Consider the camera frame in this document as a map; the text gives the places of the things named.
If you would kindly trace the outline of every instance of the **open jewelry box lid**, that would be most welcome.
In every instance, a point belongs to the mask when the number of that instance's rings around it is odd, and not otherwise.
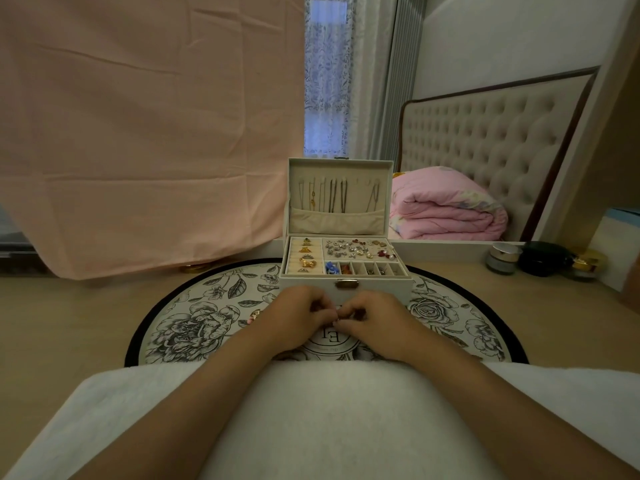
[[[387,237],[393,164],[290,158],[284,236]]]

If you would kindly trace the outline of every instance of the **white jewelry box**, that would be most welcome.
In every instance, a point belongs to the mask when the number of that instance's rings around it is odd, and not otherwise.
[[[391,161],[290,159],[280,287],[317,286],[336,305],[381,290],[408,305],[413,279],[388,241],[392,177]]]

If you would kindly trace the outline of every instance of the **tufted headboard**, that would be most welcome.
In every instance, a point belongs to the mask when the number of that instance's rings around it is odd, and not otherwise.
[[[547,202],[597,68],[407,101],[399,171],[448,166],[500,201],[503,239],[528,241]]]

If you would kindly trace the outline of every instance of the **person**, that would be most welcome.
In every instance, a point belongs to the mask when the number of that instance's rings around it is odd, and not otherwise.
[[[365,319],[353,318],[357,310],[365,311]],[[425,375],[508,478],[640,479],[629,464],[422,325],[393,295],[363,291],[336,309],[315,287],[281,291],[258,320],[231,336],[72,478],[196,478],[244,393],[272,357],[301,346],[329,324]]]

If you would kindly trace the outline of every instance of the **forearm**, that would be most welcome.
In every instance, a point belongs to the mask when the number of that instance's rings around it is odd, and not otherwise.
[[[250,329],[84,466],[74,480],[196,478],[246,389],[273,356]]]
[[[410,342],[405,362],[431,380],[509,478],[640,478],[448,339],[425,330]]]

